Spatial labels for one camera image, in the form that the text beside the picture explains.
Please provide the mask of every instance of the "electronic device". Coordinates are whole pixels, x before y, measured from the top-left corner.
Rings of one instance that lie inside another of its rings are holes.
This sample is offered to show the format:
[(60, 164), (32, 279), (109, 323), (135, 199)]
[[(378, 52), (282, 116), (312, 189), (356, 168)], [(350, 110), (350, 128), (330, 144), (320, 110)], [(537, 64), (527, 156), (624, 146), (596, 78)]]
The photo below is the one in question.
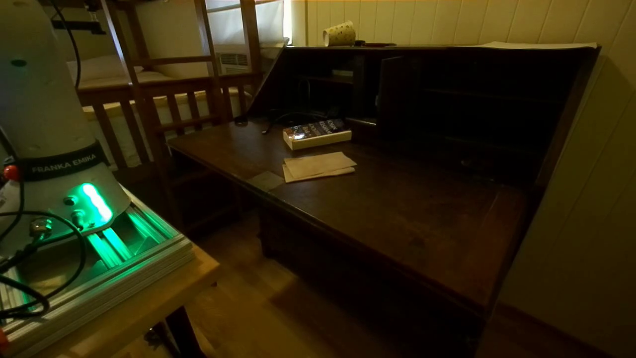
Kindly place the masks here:
[(0, 2), (0, 34), (0, 327), (32, 356), (191, 243), (115, 181), (38, 0)]

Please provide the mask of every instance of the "beige wall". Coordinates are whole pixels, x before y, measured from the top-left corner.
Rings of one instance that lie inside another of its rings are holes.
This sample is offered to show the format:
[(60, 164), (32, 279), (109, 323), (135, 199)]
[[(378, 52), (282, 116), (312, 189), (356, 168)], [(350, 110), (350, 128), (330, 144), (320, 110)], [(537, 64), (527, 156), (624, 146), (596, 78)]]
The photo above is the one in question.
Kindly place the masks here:
[(636, 356), (636, 0), (308, 0), (302, 18), (312, 46), (344, 20), (366, 42), (602, 46), (501, 301), (614, 356)]

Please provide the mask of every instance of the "paper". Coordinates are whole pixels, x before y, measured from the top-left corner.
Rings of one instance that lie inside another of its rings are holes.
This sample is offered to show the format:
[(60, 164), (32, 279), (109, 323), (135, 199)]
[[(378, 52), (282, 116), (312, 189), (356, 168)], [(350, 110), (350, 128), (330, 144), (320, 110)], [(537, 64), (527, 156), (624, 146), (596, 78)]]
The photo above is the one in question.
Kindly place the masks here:
[(282, 164), (282, 175), (286, 183), (306, 181), (314, 177), (332, 177), (354, 174), (356, 162), (346, 158), (342, 152), (306, 156), (306, 158), (288, 158)]

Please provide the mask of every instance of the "wooden desk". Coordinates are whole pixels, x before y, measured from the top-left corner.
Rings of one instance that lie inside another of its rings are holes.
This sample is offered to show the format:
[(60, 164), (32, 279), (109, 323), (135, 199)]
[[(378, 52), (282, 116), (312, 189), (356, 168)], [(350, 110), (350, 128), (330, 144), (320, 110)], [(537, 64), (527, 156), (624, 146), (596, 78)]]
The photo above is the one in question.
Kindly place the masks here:
[(193, 245), (187, 265), (48, 347), (44, 356), (113, 356), (161, 321), (177, 335), (183, 356), (197, 356), (199, 345), (183, 305), (213, 283), (217, 267), (215, 259)]
[(280, 166), (290, 152), (280, 130), (262, 136), (252, 122), (187, 136), (171, 148), (258, 199), (266, 255), (340, 297), (358, 295), (354, 307), (378, 297), (390, 297), (378, 311), (394, 299), (400, 311), (435, 307), (443, 313), (435, 323), (453, 323), (449, 331), (459, 325), (461, 341), (479, 337), (531, 207), (519, 187), (356, 144), (316, 150), (344, 152), (356, 174), (284, 185)]

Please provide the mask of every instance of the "wire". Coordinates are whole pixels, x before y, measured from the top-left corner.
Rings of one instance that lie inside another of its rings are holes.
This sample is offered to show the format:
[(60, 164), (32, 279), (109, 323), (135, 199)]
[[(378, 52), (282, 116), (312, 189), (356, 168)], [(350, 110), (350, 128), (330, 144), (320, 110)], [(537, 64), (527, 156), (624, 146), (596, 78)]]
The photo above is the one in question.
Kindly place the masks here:
[[(2, 148), (6, 150), (6, 154), (14, 160), (14, 164), (18, 166), (20, 164), (20, 158), (18, 158), (18, 154), (16, 154), (16, 148), (14, 148), (14, 144), (8, 140), (8, 136), (6, 136), (6, 132), (4, 132), (4, 128), (0, 128), (0, 144), (2, 144)], [(16, 217), (14, 217), (14, 221), (2, 231), (2, 235), (0, 235), (0, 243), (4, 241), (4, 237), (8, 235), (8, 233), (12, 233), (14, 231), (14, 227), (18, 225), (18, 221), (22, 219), (22, 211), (24, 211), (24, 181), (18, 181), (18, 185), (20, 185), (20, 205), (18, 205), (18, 213), (16, 213)]]
[(78, 90), (78, 88), (80, 88), (80, 80), (82, 80), (80, 48), (78, 48), (76, 36), (74, 36), (74, 32), (72, 32), (72, 28), (68, 26), (68, 22), (66, 22), (64, 14), (62, 14), (58, 2), (56, 2), (56, 0), (50, 0), (50, 2), (52, 2), (52, 6), (54, 6), (56, 14), (60, 16), (60, 22), (64, 24), (66, 34), (68, 34), (68, 38), (72, 40), (72, 46), (74, 46), (74, 54), (76, 54), (76, 90)]
[[(20, 158), (16, 154), (16, 148), (14, 144), (10, 142), (10, 138), (6, 136), (4, 128), (0, 128), (0, 146), (6, 150), (8, 156), (14, 158), (14, 164), (18, 166), (18, 174), (20, 174)], [(34, 289), (22, 285), (22, 283), (16, 283), (12, 279), (6, 279), (2, 277), (0, 283), (4, 285), (10, 285), (22, 293), (26, 293), (28, 297), (36, 299), (28, 305), (22, 305), (22, 307), (16, 307), (16, 309), (10, 309), (10, 311), (0, 311), (0, 319), (30, 319), (30, 317), (42, 317), (44, 313), (48, 313), (50, 309), (50, 299), (58, 293), (62, 293), (64, 289), (68, 289), (84, 271), (86, 267), (86, 239), (84, 235), (80, 233), (80, 229), (70, 223), (68, 219), (60, 217), (60, 215), (54, 215), (54, 213), (46, 213), (46, 211), (26, 211), (24, 209), (24, 201), (26, 201), (26, 185), (24, 185), (24, 179), (18, 181), (20, 185), (20, 205), (18, 205), (18, 211), (10, 211), (10, 213), (0, 213), (0, 217), (14, 217), (14, 221), (2, 231), (0, 235), (0, 243), (16, 229), (16, 225), (20, 223), (20, 219), (24, 215), (44, 215), (44, 217), (52, 217), (56, 221), (62, 221), (64, 225), (68, 225), (72, 229), (72, 233), (76, 233), (78, 241), (80, 241), (80, 263), (78, 263), (78, 269), (76, 273), (64, 283), (60, 285), (56, 291), (48, 293), (46, 297), (42, 297), (40, 293), (36, 293)], [(38, 251), (38, 247), (42, 247), (42, 243), (38, 243), (38, 239), (34, 239), (32, 243), (28, 243), (22, 251), (18, 251), (16, 255), (12, 255), (8, 261), (4, 261), (0, 265), (0, 275), (4, 275), (10, 267), (18, 265), (20, 261), (24, 261), (26, 257), (34, 255)]]
[[(26, 287), (26, 285), (16, 283), (12, 279), (0, 277), (0, 283), (6, 283), (10, 287), (26, 293), (28, 297), (36, 299), (32, 303), (22, 305), (22, 307), (0, 311), (0, 321), (4, 321), (4, 319), (34, 319), (34, 317), (46, 315), (50, 311), (50, 299), (56, 297), (58, 293), (66, 291), (72, 283), (76, 283), (78, 277), (82, 275), (84, 267), (86, 267), (86, 237), (80, 233), (80, 229), (74, 223), (70, 223), (68, 219), (64, 219), (60, 215), (48, 213), (48, 211), (22, 211), (22, 215), (44, 215), (44, 217), (52, 217), (52, 219), (62, 221), (64, 225), (68, 225), (72, 229), (72, 233), (76, 235), (78, 245), (80, 245), (80, 263), (78, 263), (76, 271), (72, 273), (72, 277), (64, 285), (60, 285), (56, 291), (52, 291), (48, 295), (40, 295), (32, 287)], [(28, 255), (20, 255), (20, 259), (12, 259), (12, 261), (18, 261), (18, 263), (24, 261), (26, 257), (34, 255), (38, 251), (38, 247), (44, 247), (46, 243), (42, 245), (36, 239), (30, 245), (34, 245), (34, 249), (30, 249)]]

